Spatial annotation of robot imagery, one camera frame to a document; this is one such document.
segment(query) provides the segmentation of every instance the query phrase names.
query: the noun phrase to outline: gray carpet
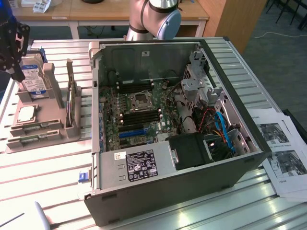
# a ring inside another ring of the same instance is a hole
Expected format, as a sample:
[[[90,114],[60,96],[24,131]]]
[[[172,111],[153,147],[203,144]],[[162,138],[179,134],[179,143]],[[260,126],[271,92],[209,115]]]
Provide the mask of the gray carpet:
[[[268,14],[266,10],[258,20],[243,58],[279,107],[289,109],[307,129],[307,37],[267,34],[254,38],[265,32],[307,35],[307,27],[299,31],[297,19],[289,25],[292,14],[288,12],[275,24],[280,9],[273,6]]]

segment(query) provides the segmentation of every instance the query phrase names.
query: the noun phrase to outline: blue cable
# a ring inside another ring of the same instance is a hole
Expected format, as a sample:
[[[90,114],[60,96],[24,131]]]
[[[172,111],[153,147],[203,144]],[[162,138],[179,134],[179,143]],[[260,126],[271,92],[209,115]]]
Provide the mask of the blue cable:
[[[235,148],[232,145],[232,142],[230,141],[229,136],[227,134],[226,125],[225,125],[224,118],[223,118],[222,114],[220,112],[215,112],[215,114],[216,114],[215,115],[215,119],[219,118],[220,121],[221,121],[222,129],[223,129],[223,133],[224,133],[225,139],[227,141],[227,145],[229,146],[229,148],[231,149],[232,152],[235,152]],[[216,126],[216,128],[218,130],[220,130],[218,122],[215,122],[215,126]]]

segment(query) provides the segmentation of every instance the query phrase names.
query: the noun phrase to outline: green circuit board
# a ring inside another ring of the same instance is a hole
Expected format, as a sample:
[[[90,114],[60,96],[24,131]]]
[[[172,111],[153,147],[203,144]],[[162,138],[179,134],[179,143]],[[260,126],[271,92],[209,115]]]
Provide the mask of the green circuit board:
[[[174,102],[168,103],[167,95],[173,86],[166,89],[162,88],[163,81],[155,81],[152,91],[142,91],[137,93],[119,93],[116,87],[104,87],[100,90],[100,103],[103,107],[103,121],[105,127],[106,151],[118,150],[132,146],[143,144],[151,144],[158,141],[159,134],[168,134],[173,136],[177,134],[177,125],[179,121],[179,114]],[[123,126],[121,123],[121,115],[133,114],[139,112],[135,108],[131,98],[135,95],[146,95],[147,101],[150,101],[150,108],[143,108],[140,111],[158,110],[161,109],[162,115],[159,121],[149,123],[142,123],[146,129],[145,135],[119,138],[119,127]]]

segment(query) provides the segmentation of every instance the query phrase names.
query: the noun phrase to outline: floor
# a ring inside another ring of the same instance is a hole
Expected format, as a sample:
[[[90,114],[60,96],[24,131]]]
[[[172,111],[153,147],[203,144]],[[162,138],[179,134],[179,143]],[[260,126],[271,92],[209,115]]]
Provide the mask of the floor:
[[[249,64],[264,87],[281,109],[288,108],[307,129],[307,37],[285,37],[265,32],[276,32],[286,35],[307,35],[307,27],[297,30],[298,20],[289,25],[292,15],[284,13],[275,24],[280,9],[273,6],[268,14],[264,9],[243,58]],[[127,34],[127,26],[91,27],[92,33],[85,27],[79,27],[81,39],[86,38],[120,38]],[[68,27],[32,27],[32,39],[71,39]],[[0,85],[5,78],[0,77]]]

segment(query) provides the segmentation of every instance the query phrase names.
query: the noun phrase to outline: power supply label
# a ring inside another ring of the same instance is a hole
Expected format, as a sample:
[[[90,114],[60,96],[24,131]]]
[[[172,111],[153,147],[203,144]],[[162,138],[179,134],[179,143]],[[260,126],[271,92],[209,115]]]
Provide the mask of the power supply label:
[[[128,179],[130,182],[158,175],[153,152],[151,149],[126,155]]]

